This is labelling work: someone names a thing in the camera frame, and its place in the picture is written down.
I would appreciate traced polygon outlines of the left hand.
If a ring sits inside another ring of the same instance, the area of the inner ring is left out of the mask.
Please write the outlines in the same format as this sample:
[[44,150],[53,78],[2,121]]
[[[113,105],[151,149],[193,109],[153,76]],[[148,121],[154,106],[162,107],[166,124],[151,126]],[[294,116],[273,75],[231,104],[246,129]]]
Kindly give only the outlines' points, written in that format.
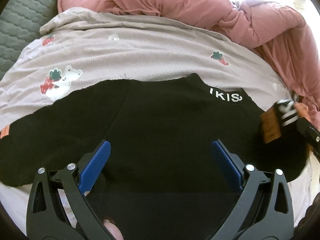
[[114,224],[114,221],[111,219],[105,219],[103,221],[105,228],[112,234],[116,240],[124,240],[124,237],[118,227]]

